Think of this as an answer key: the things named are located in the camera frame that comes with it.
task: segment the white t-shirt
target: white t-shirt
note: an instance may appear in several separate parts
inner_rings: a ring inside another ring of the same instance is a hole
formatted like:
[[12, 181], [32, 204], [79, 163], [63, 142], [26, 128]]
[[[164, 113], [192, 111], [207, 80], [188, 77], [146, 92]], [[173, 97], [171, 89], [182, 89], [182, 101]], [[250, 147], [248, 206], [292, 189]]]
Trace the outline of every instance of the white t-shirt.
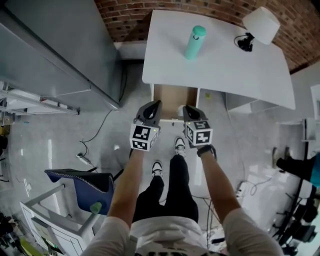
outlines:
[[[231, 256], [282, 256], [279, 244], [241, 209], [231, 211], [222, 224]], [[135, 250], [130, 235], [137, 238]], [[128, 225], [106, 217], [102, 227], [81, 256], [208, 256], [221, 255], [206, 249], [199, 225], [190, 218], [161, 216]]]

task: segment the white cable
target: white cable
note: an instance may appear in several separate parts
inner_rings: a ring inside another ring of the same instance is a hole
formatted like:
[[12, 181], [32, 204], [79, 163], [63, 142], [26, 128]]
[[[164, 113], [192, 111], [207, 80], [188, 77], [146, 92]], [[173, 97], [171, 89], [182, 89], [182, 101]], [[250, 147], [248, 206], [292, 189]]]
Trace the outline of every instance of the white cable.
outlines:
[[245, 167], [245, 162], [244, 162], [244, 158], [241, 154], [241, 148], [240, 148], [240, 145], [239, 145], [239, 141], [238, 141], [238, 137], [237, 137], [237, 132], [236, 132], [236, 129], [234, 128], [233, 126], [233, 123], [232, 123], [232, 120], [231, 120], [231, 116], [230, 116], [230, 113], [229, 113], [229, 110], [228, 110], [228, 100], [227, 100], [227, 93], [225, 93], [225, 110], [228, 114], [228, 118], [229, 118], [229, 121], [230, 121], [230, 124], [231, 124], [231, 128], [232, 128], [232, 131], [233, 131], [233, 134], [235, 136], [235, 141], [236, 141], [236, 145], [238, 147], [238, 151], [239, 151], [239, 154], [240, 154], [240, 158], [241, 158], [241, 162], [242, 162], [242, 168], [243, 168], [243, 180], [245, 181], [247, 176], [246, 176], [246, 167]]

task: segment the white lamp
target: white lamp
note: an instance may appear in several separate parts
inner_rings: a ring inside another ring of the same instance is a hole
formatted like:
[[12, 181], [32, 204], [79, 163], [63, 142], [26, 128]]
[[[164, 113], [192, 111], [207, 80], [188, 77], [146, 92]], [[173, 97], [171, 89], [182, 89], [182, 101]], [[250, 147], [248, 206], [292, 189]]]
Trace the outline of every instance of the white lamp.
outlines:
[[246, 38], [239, 40], [238, 46], [246, 51], [252, 51], [252, 41], [256, 38], [265, 45], [269, 45], [279, 30], [280, 22], [276, 16], [265, 7], [259, 7], [242, 19], [249, 33]]

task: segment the person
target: person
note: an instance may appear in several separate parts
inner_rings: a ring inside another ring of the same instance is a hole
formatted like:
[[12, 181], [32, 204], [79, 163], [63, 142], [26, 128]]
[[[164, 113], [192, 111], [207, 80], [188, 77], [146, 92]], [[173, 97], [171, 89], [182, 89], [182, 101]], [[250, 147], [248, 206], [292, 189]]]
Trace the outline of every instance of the person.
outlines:
[[290, 154], [290, 148], [285, 147], [283, 158], [280, 157], [278, 148], [272, 150], [272, 167], [279, 167], [283, 172], [304, 179], [316, 188], [320, 188], [320, 154], [317, 153], [311, 159], [297, 160], [293, 159]]
[[[133, 150], [115, 187], [112, 203], [100, 230], [81, 256], [206, 256], [222, 255], [207, 249], [198, 225], [198, 207], [189, 189], [186, 145], [178, 137], [170, 161], [165, 205], [159, 204], [164, 189], [162, 164], [152, 166], [150, 186], [139, 196], [146, 152]], [[212, 154], [212, 146], [198, 147], [209, 194], [222, 223], [231, 256], [283, 255], [279, 244], [242, 210], [233, 187]], [[135, 252], [128, 252], [132, 237]]]

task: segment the blue chair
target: blue chair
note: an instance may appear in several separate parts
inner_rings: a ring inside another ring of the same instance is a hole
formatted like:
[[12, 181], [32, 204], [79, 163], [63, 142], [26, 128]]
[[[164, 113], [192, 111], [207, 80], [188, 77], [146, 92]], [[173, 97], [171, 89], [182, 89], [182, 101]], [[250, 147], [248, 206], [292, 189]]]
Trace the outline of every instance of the blue chair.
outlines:
[[49, 169], [44, 172], [53, 183], [61, 178], [73, 179], [79, 208], [91, 213], [90, 207], [99, 202], [102, 206], [98, 214], [107, 215], [115, 191], [114, 181], [124, 170], [122, 169], [113, 177], [111, 173], [93, 172], [96, 169], [96, 167], [88, 171]]

